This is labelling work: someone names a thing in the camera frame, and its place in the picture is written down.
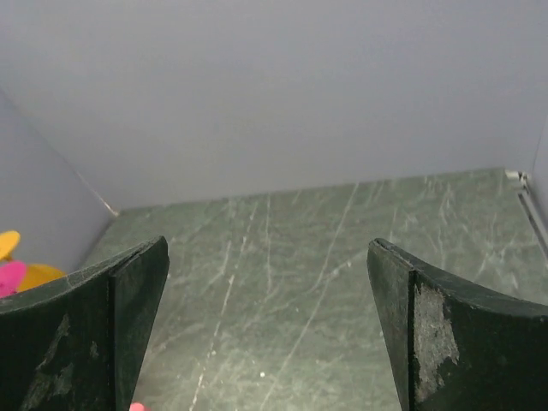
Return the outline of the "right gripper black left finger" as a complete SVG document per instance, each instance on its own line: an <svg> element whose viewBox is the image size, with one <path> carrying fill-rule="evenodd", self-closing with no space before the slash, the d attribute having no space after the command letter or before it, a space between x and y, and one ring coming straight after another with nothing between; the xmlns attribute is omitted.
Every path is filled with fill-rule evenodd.
<svg viewBox="0 0 548 411"><path fill-rule="evenodd" d="M1 300L3 410L127 410L170 267L162 236Z"/></svg>

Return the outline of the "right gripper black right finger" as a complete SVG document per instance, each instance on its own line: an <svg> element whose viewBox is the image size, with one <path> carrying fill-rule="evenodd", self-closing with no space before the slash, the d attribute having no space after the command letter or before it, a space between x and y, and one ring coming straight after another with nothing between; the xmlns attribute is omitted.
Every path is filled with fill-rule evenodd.
<svg viewBox="0 0 548 411"><path fill-rule="evenodd" d="M547 307L375 239L367 270L403 410L545 410Z"/></svg>

